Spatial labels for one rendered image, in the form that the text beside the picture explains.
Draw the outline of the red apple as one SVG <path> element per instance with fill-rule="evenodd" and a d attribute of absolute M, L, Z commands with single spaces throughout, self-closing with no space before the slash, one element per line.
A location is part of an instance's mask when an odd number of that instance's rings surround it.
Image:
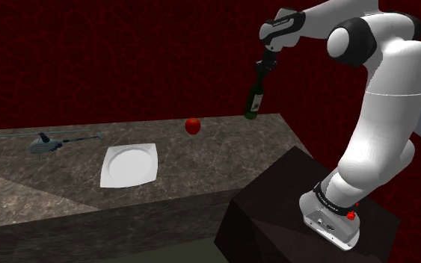
<path fill-rule="evenodd" d="M 197 118 L 189 118 L 185 122 L 185 130 L 191 134 L 196 135 L 201 128 L 201 123 Z"/>

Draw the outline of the dark green wine bottle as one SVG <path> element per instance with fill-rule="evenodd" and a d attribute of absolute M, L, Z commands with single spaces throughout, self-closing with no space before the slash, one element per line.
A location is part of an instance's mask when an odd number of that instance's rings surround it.
<path fill-rule="evenodd" d="M 250 89 L 244 113 L 244 116 L 249 120 L 255 119 L 258 115 L 259 107 L 264 94 L 262 81 L 263 77 L 259 76 L 254 86 Z"/>

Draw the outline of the dark robot stand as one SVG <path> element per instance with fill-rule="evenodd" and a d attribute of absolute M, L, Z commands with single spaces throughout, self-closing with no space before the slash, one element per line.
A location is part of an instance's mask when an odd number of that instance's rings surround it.
<path fill-rule="evenodd" d="M 215 245 L 229 263 L 387 263 L 400 220 L 366 197 L 360 237 L 343 251 L 308 227 L 298 200 L 329 169 L 292 147 L 228 205 Z"/>

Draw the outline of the grey toy helicopter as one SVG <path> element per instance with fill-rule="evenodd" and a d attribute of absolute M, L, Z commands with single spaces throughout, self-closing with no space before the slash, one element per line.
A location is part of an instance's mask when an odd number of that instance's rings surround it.
<path fill-rule="evenodd" d="M 40 155 L 45 152 L 53 152 L 54 160 L 57 160 L 57 151 L 65 144 L 76 142 L 80 140 L 91 140 L 91 139 L 100 139 L 103 140 L 102 132 L 98 132 L 93 137 L 78 137 L 71 139 L 51 139 L 49 134 L 63 134 L 63 133 L 76 133 L 76 132 L 88 132 L 88 130 L 69 130 L 69 131 L 48 131 L 48 132 L 35 132 L 35 133 L 25 133 L 25 134 L 0 134 L 0 137 L 20 137 L 20 136 L 29 136 L 29 135 L 38 135 L 39 138 L 33 140 L 29 146 L 28 150 L 31 154 L 37 155 L 37 160 L 41 161 Z"/>

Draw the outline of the white square plate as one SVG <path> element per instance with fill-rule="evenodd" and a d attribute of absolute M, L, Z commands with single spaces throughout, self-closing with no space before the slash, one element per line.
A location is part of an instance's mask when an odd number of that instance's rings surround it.
<path fill-rule="evenodd" d="M 111 146 L 102 163 L 101 188 L 129 188 L 156 180 L 158 154 L 154 143 Z"/>

